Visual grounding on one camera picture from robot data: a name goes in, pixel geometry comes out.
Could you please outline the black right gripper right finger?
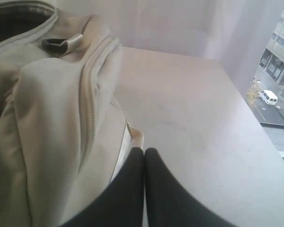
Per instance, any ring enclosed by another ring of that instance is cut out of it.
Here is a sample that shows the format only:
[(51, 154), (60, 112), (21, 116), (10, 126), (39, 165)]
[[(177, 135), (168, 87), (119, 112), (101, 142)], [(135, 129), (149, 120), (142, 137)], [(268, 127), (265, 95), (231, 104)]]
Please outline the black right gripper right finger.
[(231, 227), (196, 200), (173, 176), (155, 148), (144, 155), (147, 219), (150, 227)]

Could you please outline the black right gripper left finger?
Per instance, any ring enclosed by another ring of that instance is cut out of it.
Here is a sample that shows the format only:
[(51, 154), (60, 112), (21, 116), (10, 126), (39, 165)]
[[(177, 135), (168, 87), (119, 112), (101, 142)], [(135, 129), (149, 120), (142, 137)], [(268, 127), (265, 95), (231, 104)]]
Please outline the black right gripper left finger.
[(144, 207), (144, 153), (132, 148), (109, 186), (64, 227), (141, 227)]

